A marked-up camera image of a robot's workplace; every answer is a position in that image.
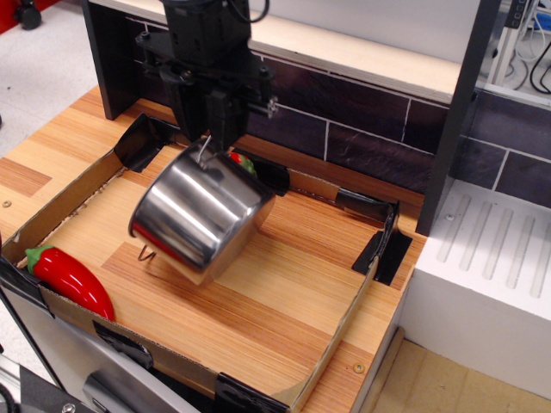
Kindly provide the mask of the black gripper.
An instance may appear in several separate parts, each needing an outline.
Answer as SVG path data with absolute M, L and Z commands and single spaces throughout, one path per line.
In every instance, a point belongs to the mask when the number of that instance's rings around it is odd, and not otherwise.
M 188 141 L 209 130 L 215 149 L 227 151 L 246 134 L 246 109 L 266 117 L 276 112 L 275 71 L 249 48 L 251 25 L 267 16 L 270 2 L 257 16 L 247 1 L 162 4 L 168 30 L 136 38 L 145 69 L 170 87 L 170 106 Z

